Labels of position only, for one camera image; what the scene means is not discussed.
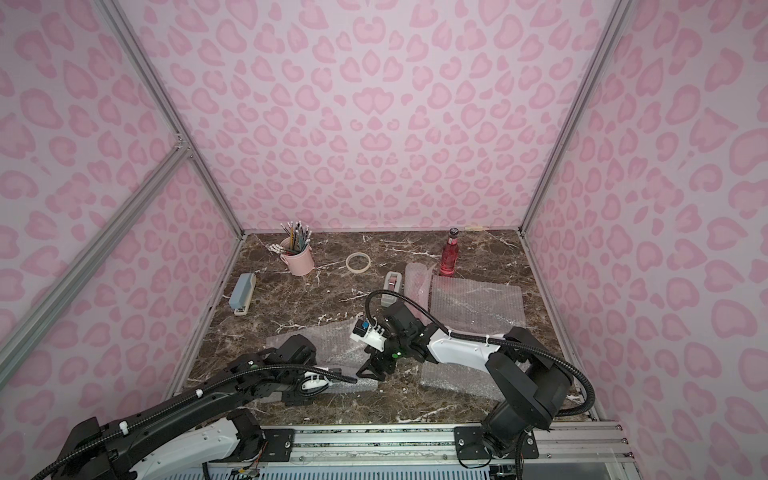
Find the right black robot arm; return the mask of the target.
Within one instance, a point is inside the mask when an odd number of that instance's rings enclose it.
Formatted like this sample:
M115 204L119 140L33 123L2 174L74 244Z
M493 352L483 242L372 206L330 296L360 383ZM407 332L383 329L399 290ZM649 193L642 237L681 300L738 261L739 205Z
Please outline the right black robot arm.
M528 329L514 327L503 335L462 332L396 292L389 294L395 301L378 321L371 303L385 294L383 289L369 293L364 313L352 327L351 339L364 344L369 355L357 377L382 382L401 358L487 372L503 399L482 421L480 442L490 460L513 459L514 478L524 472L523 448L534 430L547 430L557 417L593 408L597 396L588 377Z

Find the white tape dispenser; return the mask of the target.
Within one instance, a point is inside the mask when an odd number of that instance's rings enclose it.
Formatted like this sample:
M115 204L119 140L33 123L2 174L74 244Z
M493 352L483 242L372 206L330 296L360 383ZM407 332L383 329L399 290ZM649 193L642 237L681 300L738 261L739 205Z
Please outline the white tape dispenser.
M400 272L390 271L387 273L384 281L384 290L390 292L400 293L402 289L403 275ZM389 307L398 300L397 296L391 294L383 294L381 296L381 306L383 308Z

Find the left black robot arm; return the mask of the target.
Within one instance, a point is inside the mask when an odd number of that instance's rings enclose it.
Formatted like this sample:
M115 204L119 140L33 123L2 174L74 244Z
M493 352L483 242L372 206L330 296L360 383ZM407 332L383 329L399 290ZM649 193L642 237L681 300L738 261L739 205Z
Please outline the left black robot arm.
M163 477L209 462L260 461L269 434L249 403L280 394L307 405L332 383L356 383L316 361L314 344L293 335L278 348L243 354L221 371L142 412L106 424L91 417L69 433L58 457L38 479Z

